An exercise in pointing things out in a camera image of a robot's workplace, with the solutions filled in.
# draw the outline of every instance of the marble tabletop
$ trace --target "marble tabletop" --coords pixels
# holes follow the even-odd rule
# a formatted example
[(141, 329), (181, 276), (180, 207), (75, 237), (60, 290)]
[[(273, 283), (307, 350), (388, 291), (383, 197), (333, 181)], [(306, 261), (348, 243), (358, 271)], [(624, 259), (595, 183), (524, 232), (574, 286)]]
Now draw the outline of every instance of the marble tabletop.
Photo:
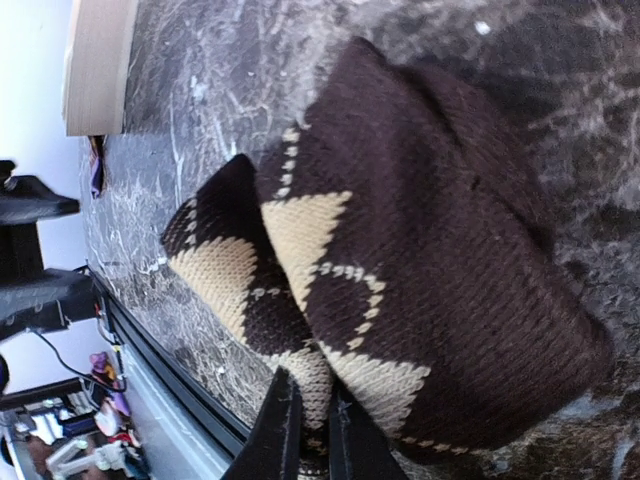
[(141, 0), (125, 133), (107, 141), (89, 263), (185, 369), (251, 424), (269, 370), (167, 267), (159, 236), (236, 152), (258, 160), (352, 35), (431, 57), (520, 129), (560, 219), (556, 261), (614, 332), (612, 378), (514, 444), (412, 478), (640, 478), (640, 3), (614, 0)]

